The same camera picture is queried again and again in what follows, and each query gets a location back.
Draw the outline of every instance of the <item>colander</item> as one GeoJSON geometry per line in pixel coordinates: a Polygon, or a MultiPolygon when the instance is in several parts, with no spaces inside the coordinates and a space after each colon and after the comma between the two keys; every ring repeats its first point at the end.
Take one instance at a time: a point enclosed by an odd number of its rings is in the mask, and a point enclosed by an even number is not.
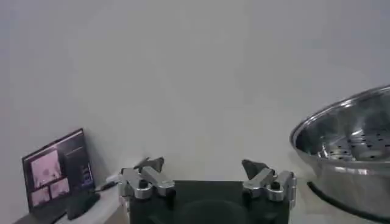
{"type": "Polygon", "coordinates": [[[320,110],[292,131],[290,141],[329,200],[390,220],[390,85],[320,110]]]}

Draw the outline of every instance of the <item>monitor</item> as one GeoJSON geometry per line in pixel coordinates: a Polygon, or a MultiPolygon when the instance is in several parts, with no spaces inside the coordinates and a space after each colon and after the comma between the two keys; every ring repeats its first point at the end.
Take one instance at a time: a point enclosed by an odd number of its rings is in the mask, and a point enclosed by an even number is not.
{"type": "Polygon", "coordinates": [[[95,188],[82,129],[23,157],[22,163],[30,212],[95,188]]]}

